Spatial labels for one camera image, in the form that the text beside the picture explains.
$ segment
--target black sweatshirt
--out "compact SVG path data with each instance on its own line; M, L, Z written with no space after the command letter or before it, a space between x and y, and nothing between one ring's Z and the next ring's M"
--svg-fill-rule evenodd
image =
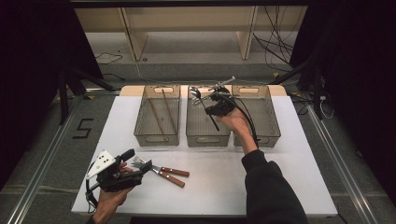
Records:
M242 164L247 171L247 223L308 223L300 201L274 161L267 162L257 149L242 158ZM92 217L89 223L94 224Z

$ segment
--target white table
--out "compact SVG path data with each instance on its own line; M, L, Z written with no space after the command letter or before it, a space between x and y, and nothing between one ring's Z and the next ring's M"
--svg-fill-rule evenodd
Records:
M187 98L182 94L179 146L141 147L134 137L140 101L141 97L137 96L116 97L92 161L102 149L116 157L134 148L136 155L142 159L152 160L153 164L159 166L189 171L190 177L177 177L186 183L182 189L148 172L143 177L142 185L128 194L117 213L150 217L245 216L246 172L241 163L244 154L241 147L233 145L233 134L227 147L188 147ZM274 148L261 148L265 151L266 159L279 165L309 217L336 216L337 211L291 99L288 96L273 96L273 104L282 135ZM87 213L89 206L85 191L84 178L72 212ZM94 194L98 199L99 190Z

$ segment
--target hand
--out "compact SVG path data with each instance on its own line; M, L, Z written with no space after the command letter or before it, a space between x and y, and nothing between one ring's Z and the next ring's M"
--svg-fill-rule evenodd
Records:
M235 108L226 116L217 116L216 120L225 124L227 128L240 138L245 154L257 149L256 143L249 131L248 121L238 108Z
M121 173L131 173L133 170L126 167L127 162L120 164ZM116 213L117 208L122 205L129 191L133 188L123 189L117 192L105 192L100 190L98 207L93 215L96 224L107 223Z

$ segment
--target black stand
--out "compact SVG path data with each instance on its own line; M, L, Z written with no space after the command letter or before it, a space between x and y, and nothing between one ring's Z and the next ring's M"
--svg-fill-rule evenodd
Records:
M289 78L302 73L297 86L300 91L306 91L310 85L314 85L314 110L319 119L322 119L319 106L322 91L320 82L322 62L324 62L326 56L335 48L343 25L347 23L347 17L350 14L349 10L354 6L352 2L353 1L344 1L336 8L332 16L326 22L311 55L305 62L295 67L283 77L277 78L275 81L269 83L269 85L279 85Z
M75 95L83 95L86 92L85 87L81 83L81 79L88 79L90 82L104 88L107 91L116 91L112 86L106 84L105 82L99 80L96 77L76 68L76 67L66 67L61 71L58 76L59 84L59 96L61 98L61 122L60 125L64 124L64 121L69 115L69 106L67 103L67 92L66 85Z

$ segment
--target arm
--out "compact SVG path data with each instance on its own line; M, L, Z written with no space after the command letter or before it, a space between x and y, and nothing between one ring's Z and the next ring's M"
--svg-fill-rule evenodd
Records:
M120 171L122 173L131 173L131 168L125 167L127 162L123 162L120 165ZM98 207L95 214L87 221L87 224L102 224L107 223L116 213L117 208L122 205L130 189L123 189L117 192L105 192L100 190Z
M242 142L245 153L242 163L247 171L247 222L307 223L300 201L277 164L267 162L264 153L257 149L243 114L235 109L229 115L217 119Z

